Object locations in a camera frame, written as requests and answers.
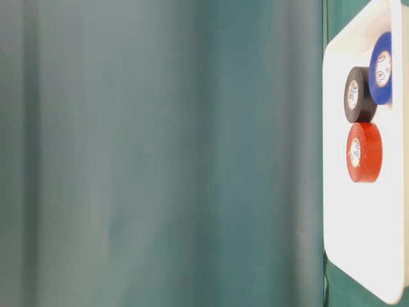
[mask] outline tape roll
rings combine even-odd
[[[350,123],[369,123],[376,112],[368,85],[368,68],[354,67],[345,83],[344,110]]]
[[[392,34],[385,32],[375,44],[369,65],[369,90],[377,104],[392,100]]]
[[[382,140],[374,123],[354,123],[346,144],[346,164],[354,182],[374,182],[382,165]]]

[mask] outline green fabric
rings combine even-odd
[[[328,8],[327,8],[327,1],[322,1],[322,47],[323,53],[325,52],[325,48],[328,44]]]
[[[326,275],[328,278],[328,298],[329,307],[387,307],[390,306],[382,302],[375,295],[359,285],[334,264],[327,262]],[[402,300],[397,307],[409,306],[409,290],[406,289]]]
[[[1,0],[0,305],[317,307],[316,0]]]
[[[361,0],[327,0],[328,41],[342,30],[369,1]],[[334,264],[326,261],[328,281],[328,307],[387,307],[363,286],[350,278]],[[396,306],[409,306],[409,290],[406,289],[401,302]]]

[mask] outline white tray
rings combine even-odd
[[[372,0],[328,44],[323,62],[325,250],[332,263],[389,304],[409,285],[408,21],[409,8],[400,0]],[[382,169],[375,183],[353,183],[346,167],[351,123],[344,115],[344,85],[352,67],[369,66],[386,31],[392,31],[392,106],[378,106],[373,118],[382,137]]]

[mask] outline black electrical tape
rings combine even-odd
[[[354,67],[346,80],[344,110],[350,123],[369,123],[378,105],[372,99],[368,85],[368,67]]]

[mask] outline blue electrical tape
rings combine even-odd
[[[385,32],[375,44],[369,65],[369,91],[376,104],[392,101],[392,34]]]

